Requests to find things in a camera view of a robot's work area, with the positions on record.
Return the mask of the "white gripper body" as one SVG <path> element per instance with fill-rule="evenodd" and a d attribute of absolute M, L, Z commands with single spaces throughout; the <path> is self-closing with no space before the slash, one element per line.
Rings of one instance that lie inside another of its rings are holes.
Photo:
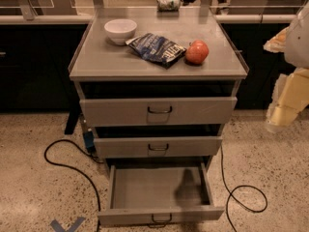
<path fill-rule="evenodd" d="M 268 106 L 267 114 L 266 114 L 266 129 L 267 131 L 271 133 L 278 133 L 283 129 L 282 126 L 274 125 L 270 121 L 270 117 L 273 114 L 274 108 L 278 103 L 280 95 L 282 94 L 286 80 L 287 80 L 287 76 L 285 74 L 280 73 L 278 79 L 275 82 L 275 85 L 272 91 L 272 95 L 271 95 L 272 101 Z"/>

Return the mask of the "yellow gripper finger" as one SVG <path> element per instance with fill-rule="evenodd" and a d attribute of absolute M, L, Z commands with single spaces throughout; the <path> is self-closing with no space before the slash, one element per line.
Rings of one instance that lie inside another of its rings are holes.
<path fill-rule="evenodd" d="M 287 80 L 270 121 L 276 126 L 289 126 L 309 104 L 309 70 L 296 68 Z"/>
<path fill-rule="evenodd" d="M 286 47 L 287 31 L 288 31 L 288 28 L 284 28 L 279 33 L 277 33 L 274 37 L 268 40 L 264 44 L 264 50 L 272 52 L 272 53 L 283 52 Z"/>

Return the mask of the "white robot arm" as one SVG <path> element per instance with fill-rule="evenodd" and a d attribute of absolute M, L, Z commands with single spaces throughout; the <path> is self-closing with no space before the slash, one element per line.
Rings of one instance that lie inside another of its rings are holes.
<path fill-rule="evenodd" d="M 279 75 L 267 109 L 267 130 L 279 132 L 309 105 L 309 3 L 288 27 L 265 43 L 264 50 L 283 52 L 285 61 L 295 66 L 293 73 Z"/>

